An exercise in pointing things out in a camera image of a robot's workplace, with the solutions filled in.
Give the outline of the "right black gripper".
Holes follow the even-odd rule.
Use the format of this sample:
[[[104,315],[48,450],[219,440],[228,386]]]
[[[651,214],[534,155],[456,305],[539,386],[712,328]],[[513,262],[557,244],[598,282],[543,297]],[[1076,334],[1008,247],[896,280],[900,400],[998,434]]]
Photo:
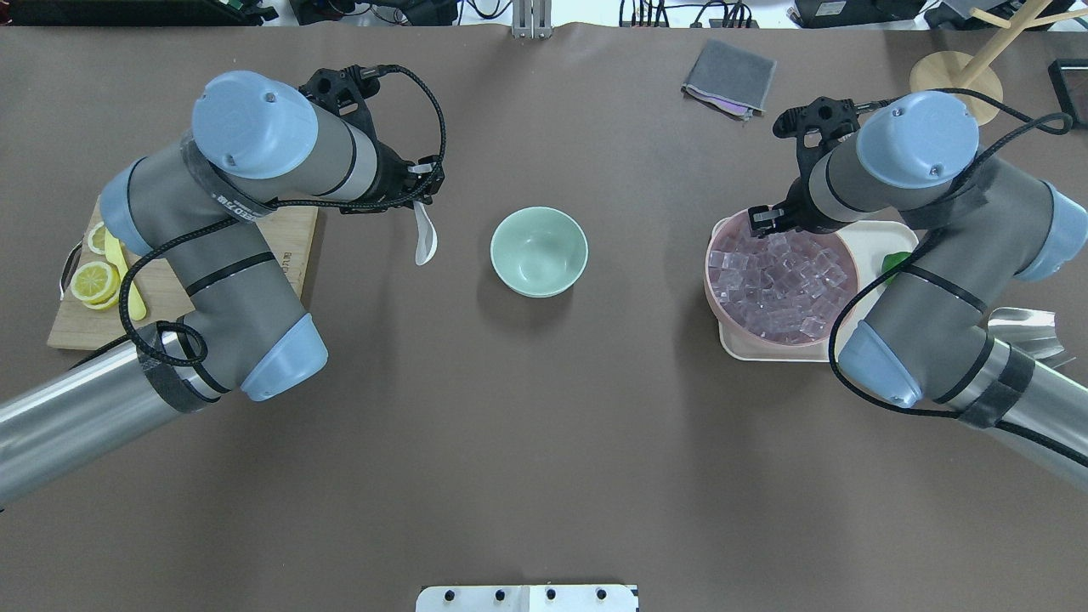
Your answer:
[[[802,225],[803,217],[808,212],[808,209],[806,185],[803,179],[794,179],[792,185],[786,191],[783,201],[747,209],[749,233],[755,238],[765,238],[772,234],[796,231]]]

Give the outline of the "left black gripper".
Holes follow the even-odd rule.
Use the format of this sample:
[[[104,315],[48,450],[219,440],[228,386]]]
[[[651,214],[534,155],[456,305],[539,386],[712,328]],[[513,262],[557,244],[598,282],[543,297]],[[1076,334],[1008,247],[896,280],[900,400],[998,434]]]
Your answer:
[[[374,209],[430,205],[445,181],[445,150],[408,162],[385,144],[378,145],[378,176]]]

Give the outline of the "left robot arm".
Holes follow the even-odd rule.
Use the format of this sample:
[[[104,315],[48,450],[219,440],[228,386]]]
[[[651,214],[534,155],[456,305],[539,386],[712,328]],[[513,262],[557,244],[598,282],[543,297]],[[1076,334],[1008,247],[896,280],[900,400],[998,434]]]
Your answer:
[[[120,285],[123,333],[3,403],[1,500],[28,495],[230,391],[268,400],[329,360],[314,318],[257,221],[289,207],[411,209],[415,261],[438,249],[425,206],[445,147],[418,161],[378,139],[366,101],[401,65],[321,69],[300,87],[226,72],[190,128],[101,191],[106,228],[137,256]]]

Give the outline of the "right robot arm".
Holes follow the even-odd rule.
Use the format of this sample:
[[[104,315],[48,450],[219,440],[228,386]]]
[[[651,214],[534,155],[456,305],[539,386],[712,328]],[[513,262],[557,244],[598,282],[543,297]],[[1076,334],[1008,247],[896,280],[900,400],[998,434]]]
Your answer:
[[[984,314],[1011,281],[1054,276],[1085,247],[1085,209],[999,150],[1072,117],[1026,117],[979,91],[856,102],[820,97],[777,117],[796,140],[786,200],[751,207],[751,233],[831,234],[892,209],[922,243],[860,290],[881,290],[846,343],[831,325],[836,379],[893,413],[962,423],[1085,488],[1085,385],[996,336]]]

